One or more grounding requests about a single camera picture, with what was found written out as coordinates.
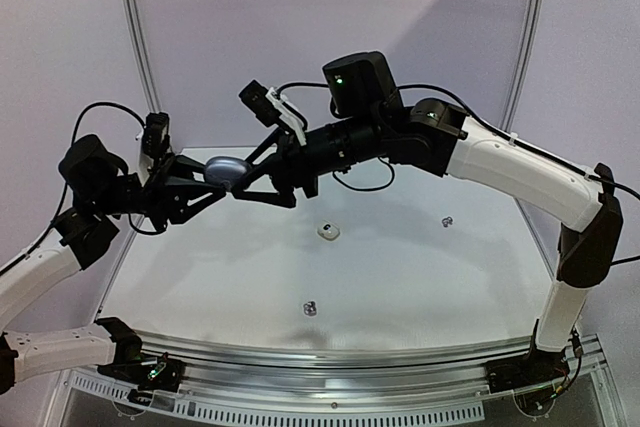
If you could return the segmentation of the grey oval puck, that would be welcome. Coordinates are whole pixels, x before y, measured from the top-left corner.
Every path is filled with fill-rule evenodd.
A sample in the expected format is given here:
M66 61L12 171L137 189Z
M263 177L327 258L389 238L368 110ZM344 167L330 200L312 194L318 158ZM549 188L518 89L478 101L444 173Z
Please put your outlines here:
M250 170L251 165L243 159L216 156L206 162L203 177L207 184L231 191Z

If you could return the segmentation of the white earbud charging case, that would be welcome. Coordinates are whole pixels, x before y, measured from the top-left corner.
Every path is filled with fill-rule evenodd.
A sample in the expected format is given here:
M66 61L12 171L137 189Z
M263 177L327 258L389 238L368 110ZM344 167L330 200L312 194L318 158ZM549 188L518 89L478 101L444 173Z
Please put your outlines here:
M319 223L316 232L322 239L329 242L337 240L341 235L341 229L335 223L327 221Z

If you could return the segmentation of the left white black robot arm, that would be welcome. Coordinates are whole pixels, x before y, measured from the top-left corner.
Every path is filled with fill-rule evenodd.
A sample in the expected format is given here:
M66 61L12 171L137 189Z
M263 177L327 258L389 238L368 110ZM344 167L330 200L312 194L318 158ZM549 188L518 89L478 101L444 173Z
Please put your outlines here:
M196 179L203 164L183 155L163 152L140 176L95 134L76 140L58 169L72 192L71 206L1 269L2 392L30 377L88 365L141 380L149 370L142 340L116 317L36 334L12 332L8 326L54 286L103 258L119 233L115 219L140 214L161 234L226 195L225 188Z

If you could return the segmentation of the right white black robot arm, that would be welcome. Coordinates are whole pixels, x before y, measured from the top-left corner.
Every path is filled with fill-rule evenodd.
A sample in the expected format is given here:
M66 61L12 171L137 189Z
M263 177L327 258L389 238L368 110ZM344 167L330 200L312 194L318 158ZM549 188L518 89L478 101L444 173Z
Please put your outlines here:
M532 349L516 368L524 382L539 382L554 369L588 292L610 271L623 226L610 169L585 170L523 142L442 88L405 106L378 51L333 60L323 75L334 122L312 131L282 126L250 156L234 197L291 207L296 189L314 197L321 175L379 157L479 183L552 215L561 224L556 277Z

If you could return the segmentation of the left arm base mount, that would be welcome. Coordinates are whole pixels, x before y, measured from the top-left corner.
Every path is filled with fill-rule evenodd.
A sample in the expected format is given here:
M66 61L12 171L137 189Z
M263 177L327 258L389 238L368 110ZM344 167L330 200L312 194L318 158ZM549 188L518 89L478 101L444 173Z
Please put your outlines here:
M144 354L142 339L116 317L98 319L96 324L106 330L115 344L113 359L97 366L99 374L135 384L139 391L178 392L186 368L181 360L168 353Z

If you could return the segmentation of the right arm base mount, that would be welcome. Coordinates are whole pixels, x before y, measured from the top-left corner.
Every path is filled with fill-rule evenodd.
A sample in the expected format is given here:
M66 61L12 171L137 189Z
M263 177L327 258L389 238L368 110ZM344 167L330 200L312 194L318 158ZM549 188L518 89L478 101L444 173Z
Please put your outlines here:
M552 397L568 390L576 381L582 368L583 348L576 328L559 350L544 350L536 340L540 321L534 324L534 330L524 354L503 357L486 362L483 365L485 379L491 393L504 392L530 387L537 384L561 379ZM572 373L567 360L567 346L571 345L577 365Z

